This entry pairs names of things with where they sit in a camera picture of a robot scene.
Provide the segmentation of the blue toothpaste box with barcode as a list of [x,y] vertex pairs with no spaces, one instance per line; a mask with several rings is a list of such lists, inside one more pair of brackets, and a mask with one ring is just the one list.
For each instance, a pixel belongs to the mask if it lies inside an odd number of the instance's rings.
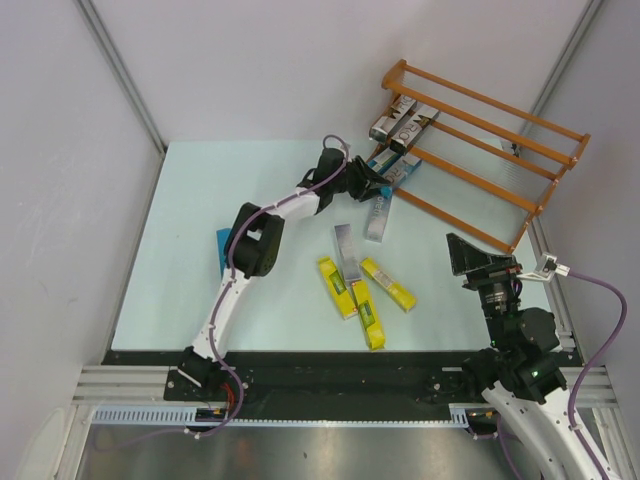
[[386,148],[367,161],[367,166],[376,174],[382,176],[389,170],[401,155],[390,148]]

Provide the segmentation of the lilac Protefix toothpaste box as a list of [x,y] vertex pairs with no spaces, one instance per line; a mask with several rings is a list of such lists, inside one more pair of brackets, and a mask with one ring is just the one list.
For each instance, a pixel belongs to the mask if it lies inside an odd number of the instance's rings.
[[386,230],[392,197],[377,196],[372,203],[367,226],[365,229],[365,239],[372,242],[381,243]]

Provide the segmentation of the white blue R&O box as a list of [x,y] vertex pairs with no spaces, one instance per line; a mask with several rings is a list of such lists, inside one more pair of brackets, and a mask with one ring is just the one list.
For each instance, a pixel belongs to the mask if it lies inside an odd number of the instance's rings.
[[381,188],[381,196],[390,198],[393,192],[421,166],[421,163],[422,160],[412,154],[399,157],[382,175],[385,180],[390,182],[390,185]]

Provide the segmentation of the silver black R&O charcoal box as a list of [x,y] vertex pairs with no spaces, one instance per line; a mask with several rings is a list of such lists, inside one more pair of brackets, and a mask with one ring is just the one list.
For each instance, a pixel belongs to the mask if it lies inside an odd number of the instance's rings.
[[410,96],[399,95],[370,127],[369,138],[378,143],[385,143],[392,131],[399,126],[400,121],[416,103],[417,100]]

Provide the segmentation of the lilac text-side toothpaste box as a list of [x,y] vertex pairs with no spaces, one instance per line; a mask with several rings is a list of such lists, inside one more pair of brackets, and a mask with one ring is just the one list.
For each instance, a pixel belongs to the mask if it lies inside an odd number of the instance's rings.
[[355,248],[352,228],[350,224],[334,226],[336,242],[341,258],[344,280],[352,284],[361,279],[360,263]]

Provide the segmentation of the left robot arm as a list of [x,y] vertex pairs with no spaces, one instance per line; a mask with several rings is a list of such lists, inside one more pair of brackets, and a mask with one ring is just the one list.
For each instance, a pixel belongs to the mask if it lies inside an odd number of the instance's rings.
[[266,206],[243,204],[224,245],[225,268],[207,320],[178,362],[177,371],[197,398],[214,397],[230,368],[225,362],[234,311],[252,281],[275,266],[287,222],[315,216],[342,193],[364,202],[392,191],[391,182],[344,147],[324,147],[318,163],[293,192]]

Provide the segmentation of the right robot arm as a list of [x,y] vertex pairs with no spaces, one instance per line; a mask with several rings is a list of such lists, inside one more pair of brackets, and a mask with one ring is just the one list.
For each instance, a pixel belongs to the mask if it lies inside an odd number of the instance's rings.
[[452,273],[478,294],[490,337],[489,347],[462,365],[461,388],[473,401],[486,401],[508,424],[545,479],[619,479],[617,472],[583,425],[576,408],[588,362],[574,384],[558,363],[560,339],[554,315],[523,308],[526,281],[546,283],[577,272],[545,252],[526,273],[513,255],[479,249],[455,233],[446,236]]

